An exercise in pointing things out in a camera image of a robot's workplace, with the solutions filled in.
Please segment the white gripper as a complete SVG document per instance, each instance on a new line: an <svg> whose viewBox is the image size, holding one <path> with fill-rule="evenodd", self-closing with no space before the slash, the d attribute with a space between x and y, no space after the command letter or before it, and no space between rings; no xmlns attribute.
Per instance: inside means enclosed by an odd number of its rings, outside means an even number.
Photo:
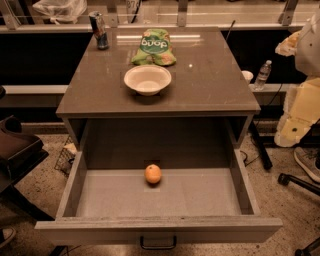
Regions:
<svg viewBox="0 0 320 256"><path fill-rule="evenodd" d="M282 56L296 54L300 32L294 32L275 48ZM290 86L283 105L274 142L280 147L298 144L311 126L320 120L320 78L308 77L299 86Z"/></svg>

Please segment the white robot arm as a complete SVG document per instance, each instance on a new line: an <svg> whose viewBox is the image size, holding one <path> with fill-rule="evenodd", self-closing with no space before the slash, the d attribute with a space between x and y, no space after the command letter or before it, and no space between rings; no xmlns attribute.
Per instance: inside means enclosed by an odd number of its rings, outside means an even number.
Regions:
<svg viewBox="0 0 320 256"><path fill-rule="evenodd" d="M299 86L290 86L274 142L292 147L320 120L320 10L304 27L279 43L275 52L295 56L295 68L307 76Z"/></svg>

